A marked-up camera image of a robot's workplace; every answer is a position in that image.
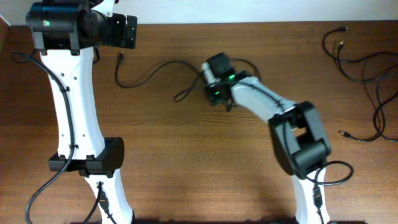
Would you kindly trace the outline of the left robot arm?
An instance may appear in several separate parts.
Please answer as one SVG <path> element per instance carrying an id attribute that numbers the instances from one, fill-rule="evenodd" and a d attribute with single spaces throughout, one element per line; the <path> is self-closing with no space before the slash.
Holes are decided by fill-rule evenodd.
<path id="1" fill-rule="evenodd" d="M 100 131 L 93 93 L 98 46 L 136 46 L 137 18 L 113 12 L 114 1 L 41 1 L 26 21 L 37 65 L 49 76 L 58 123 L 57 152 L 49 168 L 76 171 L 93 190 L 103 223 L 133 223 L 121 180 L 124 142 Z"/>

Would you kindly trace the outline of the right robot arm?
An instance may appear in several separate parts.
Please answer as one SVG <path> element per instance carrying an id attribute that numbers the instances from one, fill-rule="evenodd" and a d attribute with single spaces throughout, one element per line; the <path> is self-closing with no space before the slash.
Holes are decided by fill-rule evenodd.
<path id="1" fill-rule="evenodd" d="M 328 223 L 320 182 L 331 144 L 316 107 L 281 97 L 250 72 L 237 71 L 224 53 L 206 60 L 201 69 L 212 105 L 232 101 L 268 125 L 275 157 L 294 186 L 297 209 L 293 223 Z"/>

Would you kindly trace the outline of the black USB cable long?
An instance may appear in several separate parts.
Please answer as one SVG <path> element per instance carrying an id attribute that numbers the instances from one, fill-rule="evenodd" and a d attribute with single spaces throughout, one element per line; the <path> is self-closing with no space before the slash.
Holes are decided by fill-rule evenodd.
<path id="1" fill-rule="evenodd" d="M 204 87 L 206 87 L 208 85 L 207 81 L 205 80 L 205 76 L 204 76 L 203 72 L 202 71 L 200 72 L 199 69 L 197 69 L 192 63 L 190 63 L 186 60 L 172 60 L 172 61 L 168 61 L 168 62 L 164 62 L 164 63 L 160 64 L 145 79 L 143 79 L 143 81 L 140 81 L 139 83 L 128 86 L 128 85 L 122 84 L 121 81 L 119 80 L 119 69 L 120 69 L 123 61 L 124 61 L 124 53 L 121 52 L 118 56 L 118 60 L 116 63 L 114 80 L 115 80 L 117 86 L 121 87 L 123 89 L 133 89 L 133 88 L 138 88 L 140 86 L 143 86 L 143 85 L 147 84 L 149 82 L 149 80 L 152 79 L 155 76 L 155 74 L 158 73 L 161 69 L 163 69 L 164 67 L 166 67 L 168 65 L 175 64 L 175 63 L 188 67 L 188 69 L 191 70 L 196 75 L 196 77 L 193 80 L 192 84 L 188 88 L 177 93 L 172 98 L 174 103 L 182 102 L 185 98 L 188 97 L 188 95 L 193 90 L 196 90 L 196 89 L 204 90 Z M 234 106 L 225 106 L 226 111 L 231 111 Z"/>

